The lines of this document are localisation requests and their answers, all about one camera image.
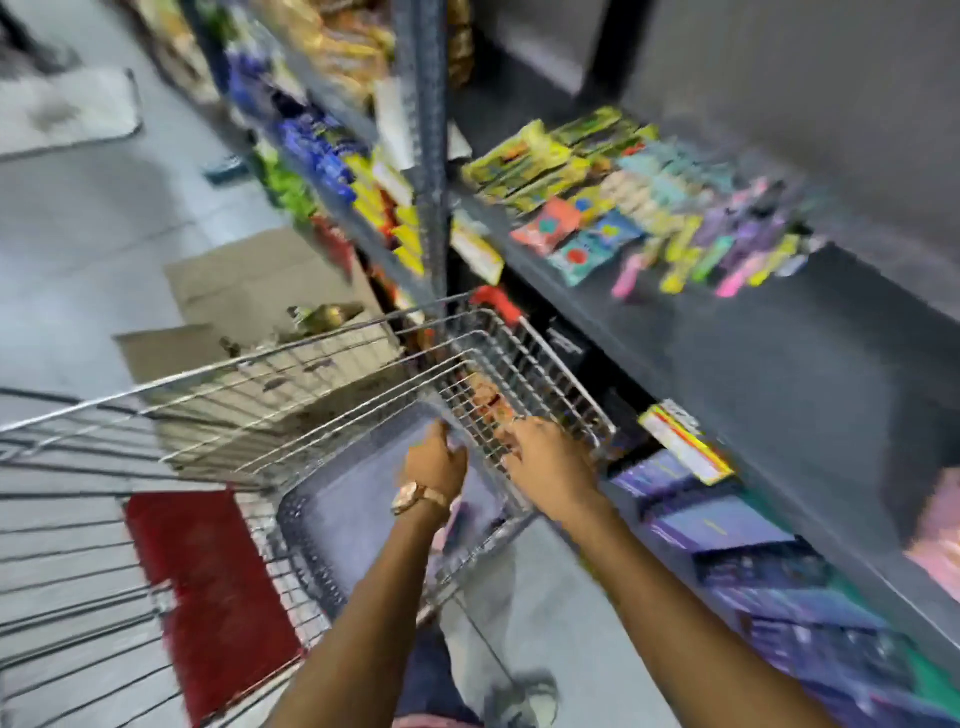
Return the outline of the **person's left hand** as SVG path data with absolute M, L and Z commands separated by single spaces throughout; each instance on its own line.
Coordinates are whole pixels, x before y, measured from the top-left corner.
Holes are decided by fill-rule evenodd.
M 407 452 L 400 471 L 399 485 L 414 480 L 443 493 L 454 504 L 462 494 L 469 470 L 469 458 L 468 450 L 466 455 L 427 455 L 423 436 L 423 439 Z

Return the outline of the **metal wire shopping cart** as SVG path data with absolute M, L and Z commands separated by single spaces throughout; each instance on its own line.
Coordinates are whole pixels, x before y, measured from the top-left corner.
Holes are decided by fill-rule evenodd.
M 593 457 L 617 432 L 491 287 L 61 401 L 0 423 L 0 728 L 260 728 L 432 423 L 469 469 L 419 622 L 536 517 L 503 467 L 510 420 Z

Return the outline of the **person's right forearm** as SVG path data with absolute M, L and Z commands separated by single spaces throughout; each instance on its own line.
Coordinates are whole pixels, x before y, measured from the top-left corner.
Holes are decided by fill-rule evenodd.
M 543 506 L 577 545 L 683 728 L 840 728 L 631 532 L 597 491 Z

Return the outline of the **grey plastic cart seat panel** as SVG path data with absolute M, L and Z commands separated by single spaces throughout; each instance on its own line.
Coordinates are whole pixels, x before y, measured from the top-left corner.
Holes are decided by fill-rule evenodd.
M 439 418 L 450 424 L 451 445 L 467 447 L 469 468 L 452 535 L 429 557 L 421 612 L 452 599 L 531 524 L 533 512 L 474 433 L 449 407 L 420 399 L 331 455 L 279 501 L 271 539 L 330 621 L 345 609 L 386 542 L 408 449 Z

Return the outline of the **red cart corner bumper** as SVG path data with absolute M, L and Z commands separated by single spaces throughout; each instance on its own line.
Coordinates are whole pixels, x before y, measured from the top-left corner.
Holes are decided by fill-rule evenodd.
M 496 312 L 508 327 L 514 329 L 524 318 L 524 312 L 510 299 L 499 286 L 483 285 L 473 290 L 470 302 L 475 307 Z

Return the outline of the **green item in cardboard box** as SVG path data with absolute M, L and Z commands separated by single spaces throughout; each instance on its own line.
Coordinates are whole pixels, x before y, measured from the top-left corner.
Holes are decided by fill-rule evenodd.
M 317 307 L 293 305 L 287 308 L 292 320 L 293 331 L 300 339 L 331 334 L 365 312 L 365 306 L 358 301 L 343 303 L 324 303 Z

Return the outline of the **blue toy packet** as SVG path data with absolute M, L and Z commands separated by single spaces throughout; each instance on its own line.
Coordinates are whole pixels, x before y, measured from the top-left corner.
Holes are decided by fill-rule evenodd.
M 611 261 L 628 243 L 642 240 L 647 230 L 633 218 L 612 209 L 568 242 L 550 253 L 546 261 L 559 273 L 564 284 L 575 287 L 594 271 Z

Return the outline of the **dark grey metal shelf unit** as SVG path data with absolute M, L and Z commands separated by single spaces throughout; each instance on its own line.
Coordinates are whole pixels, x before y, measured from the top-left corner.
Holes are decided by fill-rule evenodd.
M 612 103 L 697 160 L 766 177 L 825 238 L 798 272 L 720 270 L 630 302 L 576 288 L 457 200 L 510 283 L 692 415 L 807 540 L 960 683 L 960 597 L 906 548 L 960 466 L 960 0 L 467 0 L 474 66 L 444 107 L 478 153 Z

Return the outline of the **red plastic cart flap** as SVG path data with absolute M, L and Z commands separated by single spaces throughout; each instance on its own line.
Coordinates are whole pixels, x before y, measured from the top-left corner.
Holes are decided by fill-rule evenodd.
M 123 509 L 150 587 L 172 592 L 164 644 L 191 728 L 207 728 L 306 649 L 233 490 L 138 492 Z

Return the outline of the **white paper sign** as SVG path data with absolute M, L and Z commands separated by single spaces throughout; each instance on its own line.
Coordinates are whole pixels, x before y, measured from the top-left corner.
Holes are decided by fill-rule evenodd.
M 414 137 L 399 78 L 390 76 L 374 81 L 373 109 L 380 146 L 393 168 L 400 172 L 416 169 Z M 447 131 L 447 160 L 451 163 L 470 160 L 474 149 L 452 118 L 448 119 Z

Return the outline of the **row of blue snack packets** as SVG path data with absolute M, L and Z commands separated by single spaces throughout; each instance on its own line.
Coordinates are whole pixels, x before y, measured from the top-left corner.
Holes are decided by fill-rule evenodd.
M 366 148 L 338 119 L 277 85 L 269 56 L 230 50 L 227 95 L 234 108 L 270 134 L 280 149 L 347 204 L 357 199 L 358 168 Z

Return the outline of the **small teal floor item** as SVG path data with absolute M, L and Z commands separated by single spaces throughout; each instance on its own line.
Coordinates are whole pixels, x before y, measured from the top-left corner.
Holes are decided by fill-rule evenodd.
M 251 171 L 246 159 L 234 154 L 207 164 L 201 175 L 212 188 L 223 188 L 246 181 Z

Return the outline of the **row of golden snack packets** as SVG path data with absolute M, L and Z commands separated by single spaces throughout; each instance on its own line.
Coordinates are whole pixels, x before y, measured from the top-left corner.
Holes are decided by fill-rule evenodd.
M 375 83 L 390 75 L 397 54 L 392 9 L 399 0 L 251 2 L 351 103 L 371 109 Z

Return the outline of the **pink packet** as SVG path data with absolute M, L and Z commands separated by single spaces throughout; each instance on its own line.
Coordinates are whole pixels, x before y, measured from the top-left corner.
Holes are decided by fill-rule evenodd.
M 960 603 L 960 466 L 940 472 L 905 554 Z

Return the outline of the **grey floor mat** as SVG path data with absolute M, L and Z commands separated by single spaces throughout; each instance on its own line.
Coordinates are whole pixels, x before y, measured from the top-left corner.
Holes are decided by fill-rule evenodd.
M 143 125 L 138 81 L 129 68 L 0 76 L 0 161 L 126 140 Z

